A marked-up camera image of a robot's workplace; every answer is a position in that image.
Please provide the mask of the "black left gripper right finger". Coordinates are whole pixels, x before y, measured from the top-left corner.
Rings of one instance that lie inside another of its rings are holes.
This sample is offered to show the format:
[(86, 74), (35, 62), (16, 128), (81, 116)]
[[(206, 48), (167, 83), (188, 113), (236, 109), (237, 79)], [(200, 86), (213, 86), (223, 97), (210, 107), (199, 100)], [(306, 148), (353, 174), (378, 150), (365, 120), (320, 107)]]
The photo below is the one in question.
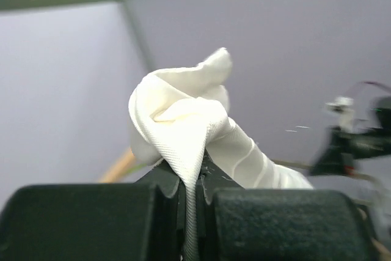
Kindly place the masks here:
[(343, 193), (244, 189), (203, 157), (197, 181), (201, 260), (381, 260)]

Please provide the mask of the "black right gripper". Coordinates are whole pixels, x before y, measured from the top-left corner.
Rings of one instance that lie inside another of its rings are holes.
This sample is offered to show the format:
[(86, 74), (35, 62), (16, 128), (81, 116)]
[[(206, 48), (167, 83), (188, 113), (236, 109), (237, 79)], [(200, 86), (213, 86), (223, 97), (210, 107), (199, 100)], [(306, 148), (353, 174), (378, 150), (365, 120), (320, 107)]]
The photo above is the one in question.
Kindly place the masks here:
[(356, 161), (390, 155), (390, 130), (369, 128), (362, 133), (348, 133), (340, 127), (329, 128), (325, 149), (312, 161), (310, 175), (350, 176)]

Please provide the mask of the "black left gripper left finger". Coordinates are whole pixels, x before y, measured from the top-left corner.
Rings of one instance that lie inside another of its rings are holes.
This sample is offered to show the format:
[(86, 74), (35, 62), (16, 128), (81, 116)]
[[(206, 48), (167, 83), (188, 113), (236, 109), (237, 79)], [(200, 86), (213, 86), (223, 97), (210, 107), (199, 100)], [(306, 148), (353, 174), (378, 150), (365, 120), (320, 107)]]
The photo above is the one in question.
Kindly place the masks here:
[(135, 183), (24, 186), (1, 212), (1, 259), (178, 260), (183, 215), (166, 163)]

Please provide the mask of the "white quilted garment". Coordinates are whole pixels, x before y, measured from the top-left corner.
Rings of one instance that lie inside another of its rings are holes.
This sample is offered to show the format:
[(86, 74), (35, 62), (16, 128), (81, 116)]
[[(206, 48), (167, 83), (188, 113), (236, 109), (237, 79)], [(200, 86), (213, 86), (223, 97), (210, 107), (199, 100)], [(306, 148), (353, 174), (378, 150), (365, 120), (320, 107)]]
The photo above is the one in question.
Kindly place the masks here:
[(271, 161), (228, 116), (225, 48), (195, 67), (147, 74), (130, 96), (131, 149), (141, 164), (165, 160), (186, 191), (184, 258), (197, 260), (196, 182), (204, 154), (243, 188), (309, 189), (299, 172)]

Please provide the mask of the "wooden clothes rack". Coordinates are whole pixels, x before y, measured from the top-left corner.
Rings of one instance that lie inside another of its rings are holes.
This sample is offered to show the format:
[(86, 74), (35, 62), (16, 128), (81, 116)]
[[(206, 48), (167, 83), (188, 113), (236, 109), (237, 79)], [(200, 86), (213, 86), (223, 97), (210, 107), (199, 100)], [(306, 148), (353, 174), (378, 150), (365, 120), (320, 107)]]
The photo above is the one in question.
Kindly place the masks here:
[(136, 162), (131, 148), (128, 148), (125, 153), (104, 173), (99, 179), (99, 183), (114, 183), (119, 181), (132, 168)]

